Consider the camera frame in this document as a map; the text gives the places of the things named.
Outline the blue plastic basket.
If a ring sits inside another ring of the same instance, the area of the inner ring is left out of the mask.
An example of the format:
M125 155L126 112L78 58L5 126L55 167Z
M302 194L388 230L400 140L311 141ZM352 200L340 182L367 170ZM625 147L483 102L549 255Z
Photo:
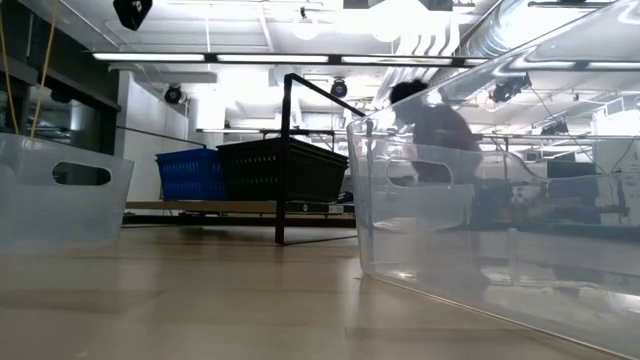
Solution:
M209 148L182 150L177 152L160 153L156 155L158 161L187 161L194 159L217 159L217 151Z
M218 159L158 161L166 201L225 200L223 168Z

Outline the black aluminium table frame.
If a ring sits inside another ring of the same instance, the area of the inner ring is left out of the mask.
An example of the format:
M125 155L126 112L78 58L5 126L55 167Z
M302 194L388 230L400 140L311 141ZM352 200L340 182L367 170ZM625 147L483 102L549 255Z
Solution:
M276 227L280 224L275 217L212 217L212 216L168 216L168 215L125 215L123 225L176 225L176 226L249 226ZM285 218L284 227L309 228L355 228L356 220L350 218Z

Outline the round white ceiling lamp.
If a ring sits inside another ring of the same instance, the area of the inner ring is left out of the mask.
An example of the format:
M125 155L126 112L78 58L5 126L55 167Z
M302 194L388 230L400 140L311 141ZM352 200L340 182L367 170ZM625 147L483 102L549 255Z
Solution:
M313 18L300 18L293 23L292 32L298 39L309 41L319 35L319 23Z

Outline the long wooden bench top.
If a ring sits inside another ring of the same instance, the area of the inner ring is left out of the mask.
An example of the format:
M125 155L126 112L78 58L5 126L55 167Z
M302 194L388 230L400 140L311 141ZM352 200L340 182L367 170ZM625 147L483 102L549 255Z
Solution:
M176 210L191 212L220 212L246 214L276 214L276 201L130 201L127 210ZM313 202L286 202L286 213L308 213L321 215L354 214L350 204L326 204Z

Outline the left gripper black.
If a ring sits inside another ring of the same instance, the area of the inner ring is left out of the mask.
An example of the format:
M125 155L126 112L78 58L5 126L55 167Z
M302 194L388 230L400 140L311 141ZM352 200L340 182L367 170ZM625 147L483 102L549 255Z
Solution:
M153 6L153 0L113 0L113 8L120 24L137 31Z

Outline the black monitor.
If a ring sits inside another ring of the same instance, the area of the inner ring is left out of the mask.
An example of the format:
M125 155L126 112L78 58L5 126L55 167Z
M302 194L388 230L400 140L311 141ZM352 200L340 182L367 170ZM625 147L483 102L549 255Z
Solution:
M550 198L582 198L591 201L599 195L597 172L593 163L549 161L546 168Z

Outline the person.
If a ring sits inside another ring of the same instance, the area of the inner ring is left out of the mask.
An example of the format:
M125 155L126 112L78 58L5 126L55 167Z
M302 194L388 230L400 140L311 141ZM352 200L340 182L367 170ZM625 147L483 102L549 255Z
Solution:
M418 175L418 181L449 183L454 180L458 184L472 183L482 156L466 120L446 104L425 105L420 99L405 102L406 98L428 87L426 82L419 79L394 85L389 100L396 119L412 128L415 144L466 151L468 155L462 155L454 161L454 168L460 171L454 178L444 165L413 162L412 167Z

